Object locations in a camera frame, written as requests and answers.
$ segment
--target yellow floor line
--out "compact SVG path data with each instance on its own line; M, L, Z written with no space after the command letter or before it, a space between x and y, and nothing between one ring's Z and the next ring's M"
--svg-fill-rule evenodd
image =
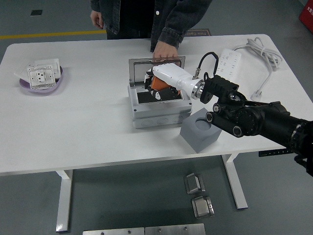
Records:
M36 38L36 37L71 36L71 35L87 35L87 34L105 34L105 33L107 33L105 30L95 30L95 31L77 31L77 32L17 34L17 35L3 35L3 36L0 36L0 39Z

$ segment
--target table top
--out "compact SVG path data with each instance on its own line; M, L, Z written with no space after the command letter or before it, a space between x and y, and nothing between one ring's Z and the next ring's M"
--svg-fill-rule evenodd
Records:
M246 44L260 37L277 50L267 35L185 38L179 55L193 74L202 56ZM235 138L222 132L200 153L179 135L181 125L135 129L132 124L128 60L150 58L150 40L103 40L10 45L0 65L0 175L77 169L115 164L215 156L282 148L262 136ZM233 82L247 98L268 75L263 61L242 53ZM63 81L50 94L23 90L14 71L22 63L58 58ZM213 71L214 60L202 64ZM193 100L193 113L211 111L217 101L204 105ZM262 102L281 101L292 116L311 120L313 104L286 61L263 89Z

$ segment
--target person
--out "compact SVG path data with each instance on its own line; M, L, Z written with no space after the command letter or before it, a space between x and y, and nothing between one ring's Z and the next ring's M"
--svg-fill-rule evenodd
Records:
M212 0L90 0L91 20L108 39L151 38L154 58L178 56L187 31Z

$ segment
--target denim jacket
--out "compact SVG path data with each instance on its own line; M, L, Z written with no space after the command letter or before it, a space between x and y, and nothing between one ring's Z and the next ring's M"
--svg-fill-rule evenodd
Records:
M158 40L176 48L186 32L198 23L212 0L155 0L151 32L151 52ZM106 28L117 34L121 0L90 0L91 9L100 12Z

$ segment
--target white table leg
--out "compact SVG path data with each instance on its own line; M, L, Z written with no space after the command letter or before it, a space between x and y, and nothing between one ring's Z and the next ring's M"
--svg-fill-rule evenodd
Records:
M241 187L239 177L235 168L234 159L237 157L237 154L226 154L222 155L226 172L228 175L228 180L233 191L234 199L236 202L237 209L248 208L246 203L246 198Z
M68 227L73 170L59 170L56 172L62 177L56 231L62 232L67 231Z

